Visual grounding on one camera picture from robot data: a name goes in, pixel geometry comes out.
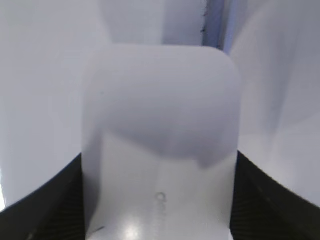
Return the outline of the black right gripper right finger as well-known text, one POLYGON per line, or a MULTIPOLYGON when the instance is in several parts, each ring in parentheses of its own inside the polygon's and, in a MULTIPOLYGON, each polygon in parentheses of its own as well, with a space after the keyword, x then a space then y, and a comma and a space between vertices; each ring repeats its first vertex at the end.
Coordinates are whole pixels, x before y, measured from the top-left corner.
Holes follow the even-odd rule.
POLYGON ((318 240, 320 209, 238 152, 229 227, 235 240, 318 240))

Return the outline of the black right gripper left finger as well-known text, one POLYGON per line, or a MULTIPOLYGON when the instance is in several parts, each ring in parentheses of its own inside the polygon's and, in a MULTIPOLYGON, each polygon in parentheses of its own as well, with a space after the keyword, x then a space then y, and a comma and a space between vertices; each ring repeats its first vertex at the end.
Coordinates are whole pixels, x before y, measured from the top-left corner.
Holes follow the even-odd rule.
POLYGON ((0 213, 2 240, 86 238, 82 156, 32 194, 0 213))

